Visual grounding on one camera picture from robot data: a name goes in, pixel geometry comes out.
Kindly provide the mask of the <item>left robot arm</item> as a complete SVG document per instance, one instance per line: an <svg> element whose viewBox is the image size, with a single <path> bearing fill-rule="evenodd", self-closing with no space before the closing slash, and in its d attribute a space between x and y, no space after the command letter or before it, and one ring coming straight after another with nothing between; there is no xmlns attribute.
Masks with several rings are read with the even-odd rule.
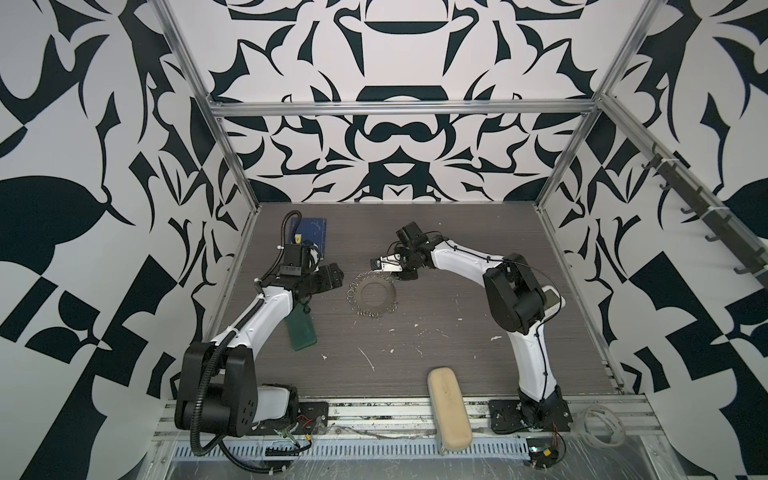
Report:
<svg viewBox="0 0 768 480"><path fill-rule="evenodd" d="M280 323L295 310L308 311L313 296L341 287L344 279L337 264L322 264L316 244L296 239L301 220L298 210L283 218L282 247L256 279L255 298L245 310L216 337L194 342L184 353L174 423L188 432L196 456L222 447L228 437L253 432L258 424L291 429L297 422L296 389L260 383L256 359Z"/></svg>

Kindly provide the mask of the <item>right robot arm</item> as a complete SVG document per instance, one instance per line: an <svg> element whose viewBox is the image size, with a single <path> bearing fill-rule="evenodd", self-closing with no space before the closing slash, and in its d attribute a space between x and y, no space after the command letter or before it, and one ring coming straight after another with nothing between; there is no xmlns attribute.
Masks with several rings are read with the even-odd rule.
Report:
<svg viewBox="0 0 768 480"><path fill-rule="evenodd" d="M524 257L487 254L437 236L418 245L400 245L392 254L372 259L371 267L403 281L416 279L421 268L442 270L483 287L491 317L510 338L523 405L544 417L561 401L544 325L559 313L564 300L555 288L539 283Z"/></svg>

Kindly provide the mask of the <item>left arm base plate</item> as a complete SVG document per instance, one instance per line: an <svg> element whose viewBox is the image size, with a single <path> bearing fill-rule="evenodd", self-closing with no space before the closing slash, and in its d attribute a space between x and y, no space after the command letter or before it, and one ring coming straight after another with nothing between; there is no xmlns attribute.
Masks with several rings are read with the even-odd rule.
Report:
<svg viewBox="0 0 768 480"><path fill-rule="evenodd" d="M329 403L326 401L300 401L290 405L287 413L280 419L265 420L255 424L251 435L280 435L281 433L312 434L316 429L323 429L329 417Z"/></svg>

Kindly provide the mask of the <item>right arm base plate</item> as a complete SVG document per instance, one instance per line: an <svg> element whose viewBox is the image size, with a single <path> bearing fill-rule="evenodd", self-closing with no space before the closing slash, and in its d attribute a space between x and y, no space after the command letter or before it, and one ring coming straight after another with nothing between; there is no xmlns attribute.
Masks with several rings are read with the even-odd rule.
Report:
<svg viewBox="0 0 768 480"><path fill-rule="evenodd" d="M498 435L523 431L568 432L573 415L559 386L544 400L535 401L521 393L517 400L488 402L490 428Z"/></svg>

